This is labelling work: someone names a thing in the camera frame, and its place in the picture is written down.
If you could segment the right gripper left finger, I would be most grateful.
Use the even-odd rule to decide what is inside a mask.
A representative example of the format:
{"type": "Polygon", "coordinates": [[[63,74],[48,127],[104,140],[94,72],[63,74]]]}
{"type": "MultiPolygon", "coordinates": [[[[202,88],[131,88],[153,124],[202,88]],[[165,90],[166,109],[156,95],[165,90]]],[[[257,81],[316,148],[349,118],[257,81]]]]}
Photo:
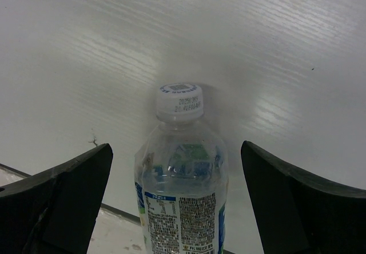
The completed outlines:
{"type": "Polygon", "coordinates": [[[1,187],[1,253],[86,253],[113,161],[102,144],[1,187]]]}

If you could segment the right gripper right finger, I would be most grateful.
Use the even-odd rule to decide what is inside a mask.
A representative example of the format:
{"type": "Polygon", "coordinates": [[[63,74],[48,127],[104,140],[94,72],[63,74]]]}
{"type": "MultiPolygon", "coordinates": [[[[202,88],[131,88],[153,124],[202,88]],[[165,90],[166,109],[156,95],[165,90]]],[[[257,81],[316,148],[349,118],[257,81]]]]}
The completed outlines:
{"type": "Polygon", "coordinates": [[[365,190],[244,141],[242,168],[264,253],[365,253],[365,190]]]}

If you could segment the white cap water bottle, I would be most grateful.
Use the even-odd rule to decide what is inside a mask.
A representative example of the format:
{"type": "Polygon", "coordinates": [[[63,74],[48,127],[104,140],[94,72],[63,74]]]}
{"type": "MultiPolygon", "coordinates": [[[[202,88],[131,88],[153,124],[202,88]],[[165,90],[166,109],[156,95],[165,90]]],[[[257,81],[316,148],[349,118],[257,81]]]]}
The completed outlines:
{"type": "Polygon", "coordinates": [[[135,155],[134,184],[147,253],[223,253],[228,156],[204,121],[199,85],[161,86],[157,127],[135,155]]]}

